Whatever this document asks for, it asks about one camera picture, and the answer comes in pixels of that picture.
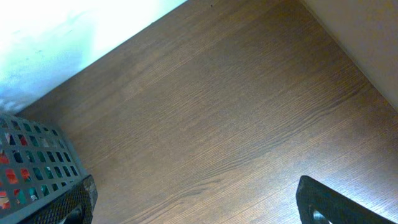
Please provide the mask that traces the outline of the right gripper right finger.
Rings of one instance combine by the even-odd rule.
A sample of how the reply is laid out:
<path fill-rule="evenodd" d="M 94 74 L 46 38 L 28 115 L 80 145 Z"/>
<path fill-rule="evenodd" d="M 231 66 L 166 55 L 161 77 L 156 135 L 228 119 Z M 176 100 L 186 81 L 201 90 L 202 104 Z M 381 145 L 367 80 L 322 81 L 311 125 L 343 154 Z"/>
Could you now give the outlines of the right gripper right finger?
<path fill-rule="evenodd" d="M 394 224 L 307 175 L 300 177 L 295 198 L 302 223 Z"/>

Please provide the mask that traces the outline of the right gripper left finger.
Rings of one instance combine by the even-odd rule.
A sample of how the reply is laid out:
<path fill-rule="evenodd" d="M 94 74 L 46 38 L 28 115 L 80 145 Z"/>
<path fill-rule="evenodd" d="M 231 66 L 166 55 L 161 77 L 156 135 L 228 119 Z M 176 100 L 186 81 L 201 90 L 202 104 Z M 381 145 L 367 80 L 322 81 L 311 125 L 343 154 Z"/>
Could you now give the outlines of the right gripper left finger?
<path fill-rule="evenodd" d="M 59 197 L 23 219 L 22 224 L 91 224 L 98 198 L 95 181 L 87 175 Z"/>

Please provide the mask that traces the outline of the grey plastic shopping basket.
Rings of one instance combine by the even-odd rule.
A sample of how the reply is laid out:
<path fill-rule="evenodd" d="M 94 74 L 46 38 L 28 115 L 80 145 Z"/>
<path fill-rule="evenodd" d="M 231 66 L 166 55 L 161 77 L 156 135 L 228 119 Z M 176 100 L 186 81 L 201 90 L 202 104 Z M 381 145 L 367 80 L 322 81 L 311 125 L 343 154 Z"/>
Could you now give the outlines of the grey plastic shopping basket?
<path fill-rule="evenodd" d="M 91 223 L 98 194 L 55 126 L 1 115 L 1 223 Z"/>

